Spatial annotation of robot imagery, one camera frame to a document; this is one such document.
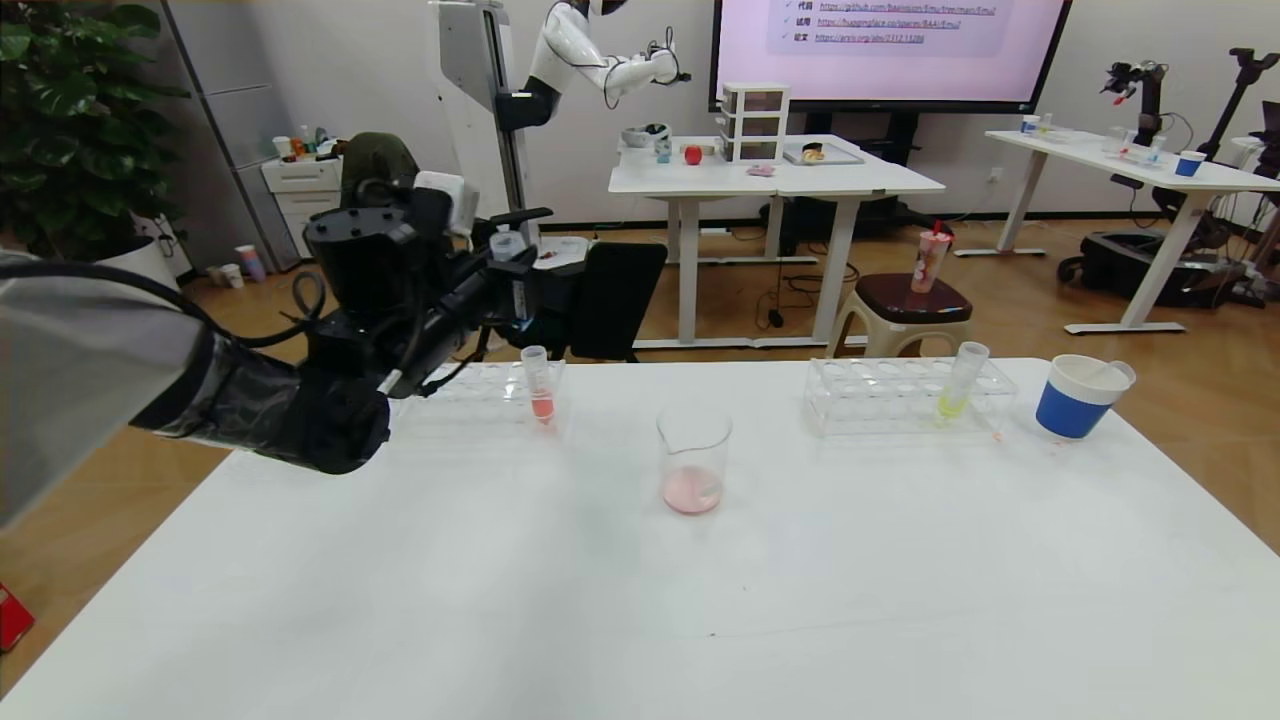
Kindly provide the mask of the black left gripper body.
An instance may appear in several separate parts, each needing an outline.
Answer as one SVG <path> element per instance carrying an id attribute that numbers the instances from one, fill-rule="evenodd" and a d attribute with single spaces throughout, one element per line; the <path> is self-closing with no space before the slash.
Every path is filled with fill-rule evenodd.
<path id="1" fill-rule="evenodd" d="M 525 328 L 540 310 L 535 260 L 534 249 L 506 260 L 489 250 L 457 252 L 444 260 L 436 313 L 465 334 L 484 327 Z"/>

